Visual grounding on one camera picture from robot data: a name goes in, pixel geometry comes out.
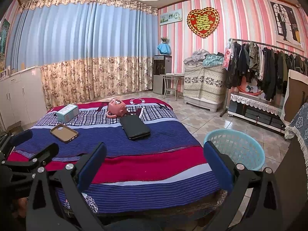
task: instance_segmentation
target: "gold chinese character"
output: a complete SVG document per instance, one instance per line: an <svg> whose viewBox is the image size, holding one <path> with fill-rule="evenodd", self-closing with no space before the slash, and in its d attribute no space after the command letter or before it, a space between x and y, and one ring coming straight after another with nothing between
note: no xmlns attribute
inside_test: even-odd
<svg viewBox="0 0 308 231"><path fill-rule="evenodd" d="M194 25L197 30L209 30L213 21L209 21L208 15L198 15L196 16L196 24Z"/></svg>

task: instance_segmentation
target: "blue curtain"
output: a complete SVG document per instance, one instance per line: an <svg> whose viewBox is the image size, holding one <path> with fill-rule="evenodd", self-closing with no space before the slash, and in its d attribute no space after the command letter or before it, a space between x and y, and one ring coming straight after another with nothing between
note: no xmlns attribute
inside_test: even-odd
<svg viewBox="0 0 308 231"><path fill-rule="evenodd" d="M86 58L153 57L158 18L141 10L84 3L35 8L17 15L6 66L24 68Z"/></svg>

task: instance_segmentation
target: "small table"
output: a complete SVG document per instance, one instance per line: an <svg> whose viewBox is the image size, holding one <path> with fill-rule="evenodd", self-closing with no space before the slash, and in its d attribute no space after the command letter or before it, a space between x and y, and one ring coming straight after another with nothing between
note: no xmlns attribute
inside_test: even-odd
<svg viewBox="0 0 308 231"><path fill-rule="evenodd" d="M181 80L182 77L184 77L183 74L161 74L164 80L165 84L165 92L164 92L164 98L167 95L167 91L174 91L175 94L175 100L177 100L177 86L179 84L179 80ZM171 83L175 82L175 88L171 88Z"/></svg>

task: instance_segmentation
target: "laundry basket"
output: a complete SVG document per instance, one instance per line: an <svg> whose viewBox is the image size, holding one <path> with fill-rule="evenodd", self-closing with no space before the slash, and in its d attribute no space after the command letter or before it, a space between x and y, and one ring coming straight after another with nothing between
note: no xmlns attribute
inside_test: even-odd
<svg viewBox="0 0 308 231"><path fill-rule="evenodd" d="M218 151L228 155L237 164L247 169L260 170L265 162L261 145L249 135L232 129L217 129L209 132L204 143L211 141Z"/></svg>

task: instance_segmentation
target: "red heart decoration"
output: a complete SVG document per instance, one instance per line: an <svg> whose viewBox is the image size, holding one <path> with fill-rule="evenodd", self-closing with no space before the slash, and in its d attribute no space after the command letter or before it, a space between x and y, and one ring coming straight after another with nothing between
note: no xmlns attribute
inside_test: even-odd
<svg viewBox="0 0 308 231"><path fill-rule="evenodd" d="M219 19L214 8L194 9L187 16L187 24L195 34L205 38L217 27Z"/></svg>

